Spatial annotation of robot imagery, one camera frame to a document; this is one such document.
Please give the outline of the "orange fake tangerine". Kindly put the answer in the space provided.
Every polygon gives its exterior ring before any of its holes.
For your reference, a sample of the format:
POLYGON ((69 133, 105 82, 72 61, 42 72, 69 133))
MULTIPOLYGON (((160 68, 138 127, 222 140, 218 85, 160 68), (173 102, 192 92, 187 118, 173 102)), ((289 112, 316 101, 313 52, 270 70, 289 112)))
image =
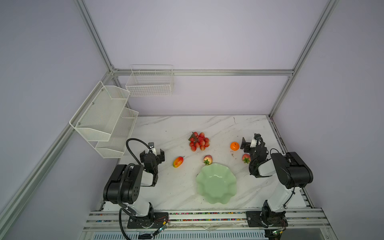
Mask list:
POLYGON ((232 142, 232 143, 230 144, 230 148, 231 148, 232 151, 237 151, 237 150, 240 149, 240 144, 237 143, 237 142, 232 142))

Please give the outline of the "red fake strawberry apple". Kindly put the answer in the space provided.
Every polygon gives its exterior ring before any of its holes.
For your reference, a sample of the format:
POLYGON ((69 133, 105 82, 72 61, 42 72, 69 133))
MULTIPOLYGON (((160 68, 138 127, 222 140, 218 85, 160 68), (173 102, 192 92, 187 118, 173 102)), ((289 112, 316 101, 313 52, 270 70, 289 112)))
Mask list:
POLYGON ((242 161, 245 164, 249 164, 251 162, 251 156, 249 154, 243 154, 242 156, 242 161))

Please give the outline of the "red yellow fake mango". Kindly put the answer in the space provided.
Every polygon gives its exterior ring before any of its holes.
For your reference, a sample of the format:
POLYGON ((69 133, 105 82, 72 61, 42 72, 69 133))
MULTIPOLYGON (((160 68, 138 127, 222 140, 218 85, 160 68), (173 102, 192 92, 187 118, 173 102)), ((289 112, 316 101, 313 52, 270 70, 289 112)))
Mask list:
POLYGON ((173 162, 173 167, 178 168, 184 162, 184 157, 177 157, 173 162))

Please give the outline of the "red yellow fake apple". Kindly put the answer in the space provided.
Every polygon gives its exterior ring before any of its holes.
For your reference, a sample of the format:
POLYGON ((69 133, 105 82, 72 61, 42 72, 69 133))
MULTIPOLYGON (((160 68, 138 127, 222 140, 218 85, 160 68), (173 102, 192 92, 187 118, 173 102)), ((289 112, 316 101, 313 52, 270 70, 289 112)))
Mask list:
POLYGON ((206 165, 206 166, 209 166, 213 163, 213 158, 211 155, 207 155, 204 157, 204 160, 203 160, 203 163, 206 165))

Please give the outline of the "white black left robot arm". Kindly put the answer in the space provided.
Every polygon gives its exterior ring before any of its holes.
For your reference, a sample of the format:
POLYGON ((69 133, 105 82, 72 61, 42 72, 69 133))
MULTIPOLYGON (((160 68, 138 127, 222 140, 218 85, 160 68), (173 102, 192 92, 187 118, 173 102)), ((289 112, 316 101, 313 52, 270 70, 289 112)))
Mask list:
POLYGON ((117 204, 127 215, 147 217, 153 214, 152 204, 140 197, 141 187, 154 187, 158 181, 159 164, 165 161, 165 152, 156 150, 140 153, 140 165, 117 165, 107 181, 103 200, 117 204))

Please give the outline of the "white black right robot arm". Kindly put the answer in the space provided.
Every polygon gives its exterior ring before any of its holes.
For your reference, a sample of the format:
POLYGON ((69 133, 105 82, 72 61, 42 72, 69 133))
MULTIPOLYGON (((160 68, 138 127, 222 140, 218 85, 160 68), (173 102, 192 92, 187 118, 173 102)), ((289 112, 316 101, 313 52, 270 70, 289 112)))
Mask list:
POLYGON ((313 181, 313 173, 296 152, 271 153, 260 134, 254 134, 251 142, 242 139, 240 149, 250 155, 246 160, 249 173, 255 178, 277 175, 279 184, 265 200, 260 212, 246 212, 249 226, 275 227, 286 223, 288 203, 296 192, 313 181))

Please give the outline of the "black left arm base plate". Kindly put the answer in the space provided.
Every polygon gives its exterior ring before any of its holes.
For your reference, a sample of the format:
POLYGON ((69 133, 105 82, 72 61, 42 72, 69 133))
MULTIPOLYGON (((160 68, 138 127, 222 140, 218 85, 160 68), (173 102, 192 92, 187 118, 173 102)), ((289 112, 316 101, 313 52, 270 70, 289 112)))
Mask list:
POLYGON ((169 213, 155 212, 145 217, 130 217, 127 223, 128 229, 158 229, 169 219, 169 213))

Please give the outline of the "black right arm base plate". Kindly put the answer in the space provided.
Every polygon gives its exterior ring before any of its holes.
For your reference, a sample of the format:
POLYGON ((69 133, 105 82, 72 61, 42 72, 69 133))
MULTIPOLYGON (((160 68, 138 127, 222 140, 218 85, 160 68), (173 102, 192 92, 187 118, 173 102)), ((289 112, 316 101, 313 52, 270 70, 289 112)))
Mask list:
POLYGON ((286 212, 263 213, 262 211, 248 211, 248 212, 246 212, 246 219, 248 222, 248 226, 250 228, 254 228, 254 227, 261 227, 261 228, 287 227, 288 222, 287 222, 285 213, 286 212))

